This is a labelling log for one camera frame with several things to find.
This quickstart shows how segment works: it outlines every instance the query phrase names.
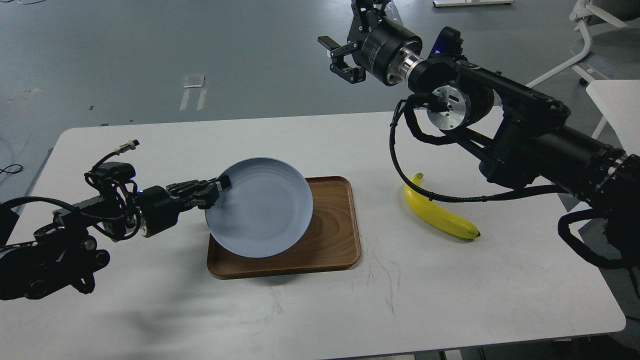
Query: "yellow banana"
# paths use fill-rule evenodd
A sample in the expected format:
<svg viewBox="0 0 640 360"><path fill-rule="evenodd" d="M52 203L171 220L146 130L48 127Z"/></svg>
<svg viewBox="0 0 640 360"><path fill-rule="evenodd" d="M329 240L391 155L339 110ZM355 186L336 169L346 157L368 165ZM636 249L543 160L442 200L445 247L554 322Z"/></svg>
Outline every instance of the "yellow banana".
<svg viewBox="0 0 640 360"><path fill-rule="evenodd" d="M420 179L423 176L419 172L413 176L411 182L420 186ZM480 236L480 232L475 225L471 224L467 219L441 208L433 201L415 192L407 184L404 185L404 198L416 215L445 233L463 239L475 239Z"/></svg>

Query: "connector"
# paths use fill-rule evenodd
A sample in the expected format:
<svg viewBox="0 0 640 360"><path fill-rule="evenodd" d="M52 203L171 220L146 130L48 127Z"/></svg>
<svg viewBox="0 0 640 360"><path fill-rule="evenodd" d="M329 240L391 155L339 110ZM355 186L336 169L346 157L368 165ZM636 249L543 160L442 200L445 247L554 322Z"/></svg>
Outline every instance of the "connector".
<svg viewBox="0 0 640 360"><path fill-rule="evenodd" d="M118 146L113 150L116 154L120 155L121 153L129 150L135 150L136 146L140 145L140 142L137 140L129 140L127 143Z"/></svg>

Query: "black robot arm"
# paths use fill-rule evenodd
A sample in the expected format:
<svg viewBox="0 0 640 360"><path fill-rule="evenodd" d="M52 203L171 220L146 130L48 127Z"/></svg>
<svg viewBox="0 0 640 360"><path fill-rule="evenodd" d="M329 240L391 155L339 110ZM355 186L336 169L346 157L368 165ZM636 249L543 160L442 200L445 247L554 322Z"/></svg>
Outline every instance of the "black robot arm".
<svg viewBox="0 0 640 360"><path fill-rule="evenodd" d="M390 151L405 183L431 199L448 202L518 199L549 192L566 192L587 202L592 210L569 214L558 223L562 239L590 263L604 268L630 268L640 264L640 159L622 149L592 139L565 126L570 110L553 97L470 63L463 55L460 32L444 28L427 56L420 56L422 40L389 19L371 0L352 2L353 22L347 45L329 37L318 41L329 50L333 72L370 72L387 86L406 81L414 93L399 102L391 124ZM344 61L351 54L356 67ZM340 71L335 63L342 64ZM469 125L491 110L494 92L502 103L503 121L490 138ZM425 108L441 136L427 135L415 110ZM487 181L510 192L471 198L452 197L414 185L402 172L395 154L395 131L401 116L412 135L432 145L457 143L478 158ZM554 185L529 186L543 176ZM587 218L606 218L605 234L620 250L620 259L598 256L569 232L569 225Z"/></svg>
<svg viewBox="0 0 640 360"><path fill-rule="evenodd" d="M34 241L0 247L1 300L41 299L68 285L81 293L91 293L95 287L93 273L107 266L110 256L97 248L88 227L113 241L130 239L139 230L145 237L153 236L174 226L183 211L214 206L220 193L231 187L228 176L221 176L138 191L132 165L105 162L136 145L138 141L133 140L117 148L84 175L98 196L73 205L43 197L22 197L0 204L0 210L36 201L61 207L53 212L50 224L33 233Z"/></svg>

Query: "concrete floor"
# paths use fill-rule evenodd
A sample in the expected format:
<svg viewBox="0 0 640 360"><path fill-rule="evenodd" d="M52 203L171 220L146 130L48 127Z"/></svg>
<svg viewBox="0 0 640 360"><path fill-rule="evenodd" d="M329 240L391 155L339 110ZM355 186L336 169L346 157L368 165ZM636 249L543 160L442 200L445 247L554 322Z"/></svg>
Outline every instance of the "concrete floor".
<svg viewBox="0 0 640 360"><path fill-rule="evenodd" d="M425 47L452 26L472 62L522 83L569 58L577 38L567 19L575 0L439 9L427 0L395 4ZM392 110L410 94L403 84L386 88L369 77L350 85L328 69L316 38L343 42L350 22L348 0L0 3L0 168L24 165L19 174L0 174L0 201L29 193L58 136L73 127ZM194 89L181 110L184 78L196 74L207 76L204 107L197 110ZM536 88L565 102L573 111L568 125L591 134L601 114L577 80L565 71ZM609 127L600 139L617 142ZM588 243L602 243L598 229L585 230ZM604 275L623 310L640 317L628 279L611 270ZM612 336L640 347L633 321ZM549 347L487 348L486 358L553 358L530 351L535 346ZM463 352L465 359L474 354Z"/></svg>

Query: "silver metal flange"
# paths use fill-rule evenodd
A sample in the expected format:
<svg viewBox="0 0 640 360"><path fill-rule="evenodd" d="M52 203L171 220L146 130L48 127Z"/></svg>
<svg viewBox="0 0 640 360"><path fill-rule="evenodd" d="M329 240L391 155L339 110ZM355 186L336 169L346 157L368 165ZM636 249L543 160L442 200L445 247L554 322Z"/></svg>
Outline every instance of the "silver metal flange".
<svg viewBox="0 0 640 360"><path fill-rule="evenodd" d="M443 99L449 111L432 113L427 110L427 116L431 123L440 130L453 130L467 122L467 113L470 109L469 96L452 85L445 85L433 91L434 95Z"/></svg>

